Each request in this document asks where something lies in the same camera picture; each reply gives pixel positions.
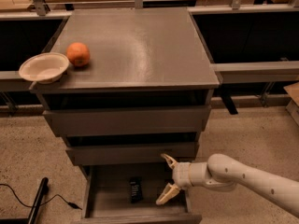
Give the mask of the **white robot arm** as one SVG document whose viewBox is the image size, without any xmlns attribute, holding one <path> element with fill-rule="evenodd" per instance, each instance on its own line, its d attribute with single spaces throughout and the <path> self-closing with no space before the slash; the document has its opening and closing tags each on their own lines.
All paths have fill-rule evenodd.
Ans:
<svg viewBox="0 0 299 224">
<path fill-rule="evenodd" d="M 167 203 L 191 187 L 231 191 L 240 184 L 299 217 L 298 181 L 247 166 L 223 154 L 213 154 L 206 162 L 178 162 L 167 154 L 162 157 L 172 169 L 174 183 L 165 186 L 156 200 L 157 205 Z"/>
</svg>

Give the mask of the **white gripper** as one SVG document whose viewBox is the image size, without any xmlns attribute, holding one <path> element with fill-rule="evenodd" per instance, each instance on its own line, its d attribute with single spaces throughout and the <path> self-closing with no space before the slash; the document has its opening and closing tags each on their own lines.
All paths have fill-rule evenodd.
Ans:
<svg viewBox="0 0 299 224">
<path fill-rule="evenodd" d="M 161 195 L 156 200 L 157 205 L 163 205 L 169 200 L 175 198 L 181 189 L 188 189 L 191 186 L 191 180 L 189 178 L 189 162 L 177 162 L 171 156 L 163 153 L 161 155 L 163 159 L 167 162 L 168 166 L 173 169 L 172 179 L 174 184 L 168 183 Z"/>
</svg>

